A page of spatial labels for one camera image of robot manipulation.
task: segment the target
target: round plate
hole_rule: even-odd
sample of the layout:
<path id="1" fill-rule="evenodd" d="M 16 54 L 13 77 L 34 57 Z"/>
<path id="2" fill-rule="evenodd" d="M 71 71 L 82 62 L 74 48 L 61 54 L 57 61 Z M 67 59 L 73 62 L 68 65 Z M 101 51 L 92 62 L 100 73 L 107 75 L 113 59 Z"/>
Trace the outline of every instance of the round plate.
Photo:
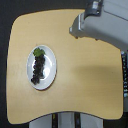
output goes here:
<path id="1" fill-rule="evenodd" d="M 33 66 L 35 63 L 35 56 L 33 55 L 33 52 L 36 48 L 40 48 L 45 51 L 45 55 L 44 55 L 45 64 L 44 64 L 44 70 L 43 70 L 44 78 L 40 79 L 39 84 L 34 85 L 31 82 L 31 78 L 33 77 L 33 70 L 34 70 Z M 54 53 L 49 47 L 40 45 L 35 47 L 31 51 L 27 61 L 27 75 L 31 85 L 38 90 L 46 89 L 51 85 L 56 75 L 56 58 Z"/>

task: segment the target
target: wooden table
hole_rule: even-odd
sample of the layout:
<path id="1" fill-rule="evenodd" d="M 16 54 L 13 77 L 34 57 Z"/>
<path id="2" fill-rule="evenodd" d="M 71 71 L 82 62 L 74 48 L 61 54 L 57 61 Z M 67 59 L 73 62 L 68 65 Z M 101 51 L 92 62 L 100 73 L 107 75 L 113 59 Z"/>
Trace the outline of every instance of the wooden table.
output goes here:
<path id="1" fill-rule="evenodd" d="M 77 111 L 105 119 L 123 113 L 120 50 L 94 39 L 75 39 L 69 27 L 83 10 L 46 11 L 24 15 L 13 24 L 7 63 L 7 115 L 12 124 L 40 116 Z M 57 59 L 57 74 L 45 91 L 27 78 L 31 50 L 47 45 Z"/>

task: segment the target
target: grapes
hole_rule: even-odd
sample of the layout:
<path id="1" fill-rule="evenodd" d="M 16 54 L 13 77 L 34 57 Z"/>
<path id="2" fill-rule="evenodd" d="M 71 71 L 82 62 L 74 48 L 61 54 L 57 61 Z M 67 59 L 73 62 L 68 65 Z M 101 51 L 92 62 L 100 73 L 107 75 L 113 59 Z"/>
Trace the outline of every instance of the grapes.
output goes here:
<path id="1" fill-rule="evenodd" d="M 44 69 L 44 63 L 45 63 L 45 57 L 44 54 L 41 54 L 38 57 L 35 57 L 35 64 L 33 66 L 33 78 L 31 79 L 31 82 L 36 85 L 40 82 L 40 77 L 44 78 L 44 75 L 42 73 Z"/>

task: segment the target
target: black floor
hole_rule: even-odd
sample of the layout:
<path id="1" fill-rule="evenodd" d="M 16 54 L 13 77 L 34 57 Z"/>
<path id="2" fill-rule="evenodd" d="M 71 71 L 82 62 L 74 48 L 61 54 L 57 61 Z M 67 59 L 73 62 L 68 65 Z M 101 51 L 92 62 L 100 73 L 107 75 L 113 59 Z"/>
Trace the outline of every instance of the black floor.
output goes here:
<path id="1" fill-rule="evenodd" d="M 86 0 L 0 0 L 0 128 L 28 128 L 28 124 L 11 125 L 7 120 L 6 66 L 11 27 L 23 14 L 51 9 L 84 9 Z M 124 121 L 105 121 L 108 128 L 125 128 Z"/>

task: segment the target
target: gray robot arm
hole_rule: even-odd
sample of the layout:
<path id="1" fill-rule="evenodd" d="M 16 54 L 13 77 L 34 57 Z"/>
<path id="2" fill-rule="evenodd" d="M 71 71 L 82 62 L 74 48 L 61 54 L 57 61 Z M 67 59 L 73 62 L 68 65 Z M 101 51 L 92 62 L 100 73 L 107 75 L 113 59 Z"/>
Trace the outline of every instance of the gray robot arm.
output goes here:
<path id="1" fill-rule="evenodd" d="M 88 0 L 84 13 L 76 17 L 69 32 L 128 50 L 128 0 Z"/>

